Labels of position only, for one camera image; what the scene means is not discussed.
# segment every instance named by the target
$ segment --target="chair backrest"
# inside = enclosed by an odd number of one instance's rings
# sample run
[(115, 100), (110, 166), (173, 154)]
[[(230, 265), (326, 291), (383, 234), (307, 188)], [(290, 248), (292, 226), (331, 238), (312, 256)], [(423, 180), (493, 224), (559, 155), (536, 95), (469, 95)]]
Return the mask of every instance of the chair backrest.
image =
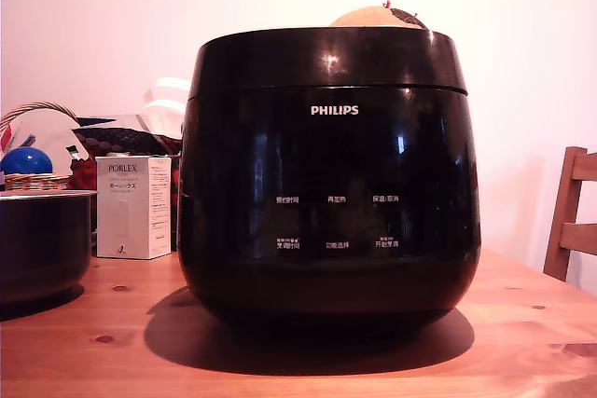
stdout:
[(561, 281), (566, 281), (570, 251), (597, 255), (597, 224), (576, 224), (583, 181), (597, 181), (597, 153), (568, 146), (543, 267), (545, 274)]

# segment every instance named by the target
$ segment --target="wooden table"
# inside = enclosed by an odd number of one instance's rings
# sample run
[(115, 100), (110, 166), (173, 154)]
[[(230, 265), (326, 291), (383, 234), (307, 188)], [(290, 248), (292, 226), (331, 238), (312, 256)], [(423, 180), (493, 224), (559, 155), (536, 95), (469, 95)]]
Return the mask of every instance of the wooden table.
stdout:
[(239, 339), (176, 254), (93, 258), (82, 285), (2, 323), (3, 397), (597, 397), (597, 297), (487, 250), (458, 309), (393, 344)]

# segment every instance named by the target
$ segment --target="inner cooking pot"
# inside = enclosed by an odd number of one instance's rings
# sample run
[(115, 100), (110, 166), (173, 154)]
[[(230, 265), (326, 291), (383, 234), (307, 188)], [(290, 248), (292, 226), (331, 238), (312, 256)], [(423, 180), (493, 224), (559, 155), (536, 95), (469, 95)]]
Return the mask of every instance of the inner cooking pot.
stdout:
[(233, 34), (199, 51), (178, 253), (231, 323), (416, 328), (479, 260), (476, 160), (452, 40), (397, 27)]
[(64, 292), (90, 265), (93, 191), (0, 192), (0, 309)]

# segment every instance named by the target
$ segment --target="wicker basket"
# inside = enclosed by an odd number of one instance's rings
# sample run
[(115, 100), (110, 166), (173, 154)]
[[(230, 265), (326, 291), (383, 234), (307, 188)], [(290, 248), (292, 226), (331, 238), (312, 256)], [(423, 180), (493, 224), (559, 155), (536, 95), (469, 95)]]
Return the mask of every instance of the wicker basket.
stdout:
[[(35, 109), (51, 109), (67, 114), (77, 121), (76, 114), (70, 109), (55, 103), (27, 103), (8, 112), (0, 120), (0, 136), (4, 134), (8, 124), (18, 116)], [(7, 174), (5, 184), (7, 190), (65, 190), (68, 188), (70, 176), (58, 174)]]

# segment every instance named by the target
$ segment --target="wood knot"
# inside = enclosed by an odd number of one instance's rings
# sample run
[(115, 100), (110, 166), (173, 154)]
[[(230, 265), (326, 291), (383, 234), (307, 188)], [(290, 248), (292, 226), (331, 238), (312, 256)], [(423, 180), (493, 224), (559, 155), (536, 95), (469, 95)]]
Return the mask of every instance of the wood knot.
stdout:
[(110, 342), (114, 342), (114, 338), (111, 336), (97, 336), (95, 340), (102, 344), (109, 344)]

